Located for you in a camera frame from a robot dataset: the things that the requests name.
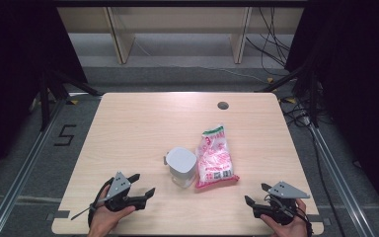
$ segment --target finger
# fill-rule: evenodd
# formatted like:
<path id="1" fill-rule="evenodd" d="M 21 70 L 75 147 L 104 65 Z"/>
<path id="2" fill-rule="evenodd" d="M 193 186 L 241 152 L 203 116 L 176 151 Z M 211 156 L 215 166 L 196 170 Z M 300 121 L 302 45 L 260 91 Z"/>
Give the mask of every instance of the finger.
<path id="1" fill-rule="evenodd" d="M 102 191 L 101 194 L 100 194 L 100 199 L 105 198 L 105 197 L 107 196 L 107 194 L 109 193 L 110 186 L 111 186 L 111 185 L 107 185 L 107 186 L 103 189 L 103 191 Z"/>
<path id="2" fill-rule="evenodd" d="M 131 214 L 135 209 L 136 209 L 136 207 L 134 205 L 128 206 L 128 207 L 124 208 L 123 210 L 117 212 L 116 216 L 119 219 L 122 219 L 122 218 L 128 216 L 129 214 Z"/>
<path id="3" fill-rule="evenodd" d="M 301 210 L 303 210 L 304 213 L 302 213 L 302 214 L 305 214 L 306 213 L 306 204 L 303 202 L 303 200 L 300 199 L 300 198 L 297 198 L 295 200 L 295 202 L 297 203 L 298 208 L 300 208 Z"/>
<path id="4" fill-rule="evenodd" d="M 99 200 L 101 200 L 102 198 L 105 198 L 107 196 L 107 193 L 109 192 L 110 186 L 111 185 L 107 185 L 104 187 L 103 191 L 100 194 L 100 197 L 98 198 Z M 104 205 L 103 202 L 99 202 L 99 203 L 97 203 L 96 208 L 99 208 L 103 205 Z"/>
<path id="5" fill-rule="evenodd" d="M 271 229 L 273 229 L 273 231 L 276 231 L 276 229 L 279 226 L 271 217 L 265 214 L 261 215 L 261 220 L 263 220 L 265 224 L 267 224 Z"/>

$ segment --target human hand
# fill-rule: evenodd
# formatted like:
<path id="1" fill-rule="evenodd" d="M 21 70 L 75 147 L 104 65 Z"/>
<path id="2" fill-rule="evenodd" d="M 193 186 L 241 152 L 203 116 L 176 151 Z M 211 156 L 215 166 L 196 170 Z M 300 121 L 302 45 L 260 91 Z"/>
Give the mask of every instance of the human hand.
<path id="1" fill-rule="evenodd" d="M 104 188 L 101 192 L 100 199 L 107 195 L 109 189 L 110 186 Z M 128 206 L 121 211 L 110 211 L 103 203 L 99 203 L 92 219 L 88 237 L 102 237 L 108 235 L 122 218 L 128 216 L 134 210 L 134 206 Z"/>
<path id="2" fill-rule="evenodd" d="M 300 210 L 298 213 L 302 216 L 306 213 L 306 204 L 301 199 L 297 199 L 296 203 Z M 306 222 L 298 216 L 294 216 L 293 221 L 287 225 L 280 225 L 276 223 L 271 217 L 262 214 L 261 220 L 263 220 L 274 233 L 270 237 L 307 237 Z"/>

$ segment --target black circle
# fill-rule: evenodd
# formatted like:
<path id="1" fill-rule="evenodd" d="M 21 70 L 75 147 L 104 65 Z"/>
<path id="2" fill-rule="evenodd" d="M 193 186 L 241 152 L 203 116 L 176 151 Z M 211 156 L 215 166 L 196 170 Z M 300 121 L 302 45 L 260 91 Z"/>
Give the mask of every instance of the black circle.
<path id="1" fill-rule="evenodd" d="M 227 104 L 226 102 L 219 102 L 217 104 L 217 107 L 220 109 L 220 110 L 227 110 L 229 109 L 229 104 Z"/>

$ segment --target pink bag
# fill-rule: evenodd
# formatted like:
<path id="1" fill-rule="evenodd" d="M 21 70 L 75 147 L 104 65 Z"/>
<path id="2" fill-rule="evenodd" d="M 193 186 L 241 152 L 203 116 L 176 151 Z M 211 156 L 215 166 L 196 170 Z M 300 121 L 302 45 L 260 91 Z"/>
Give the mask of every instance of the pink bag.
<path id="1" fill-rule="evenodd" d="M 239 180 L 239 177 L 233 173 L 223 125 L 220 124 L 202 134 L 195 155 L 199 174 L 199 180 L 195 184 L 197 189 L 220 181 Z"/>

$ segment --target wooden table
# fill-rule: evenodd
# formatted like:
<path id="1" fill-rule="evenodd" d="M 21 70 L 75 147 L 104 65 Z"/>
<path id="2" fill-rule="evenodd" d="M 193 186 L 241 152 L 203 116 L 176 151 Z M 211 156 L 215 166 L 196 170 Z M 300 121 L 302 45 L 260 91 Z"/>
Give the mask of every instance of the wooden table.
<path id="1" fill-rule="evenodd" d="M 226 102 L 227 110 L 217 104 Z M 171 180 L 164 156 L 176 146 L 194 151 L 201 134 L 219 123 L 225 134 L 238 182 L 197 190 L 182 189 Z M 311 195 L 294 144 L 274 94 L 269 93 L 108 93 L 101 100 L 59 211 L 57 234 L 84 234 L 85 209 L 115 172 L 139 173 L 130 196 L 156 188 L 146 209 L 121 220 L 119 235 L 263 235 L 271 230 L 253 216 L 244 196 L 257 203 L 271 186 L 284 181 Z M 304 199 L 308 214 L 319 214 L 313 196 Z M 322 222 L 313 222 L 315 234 Z"/>

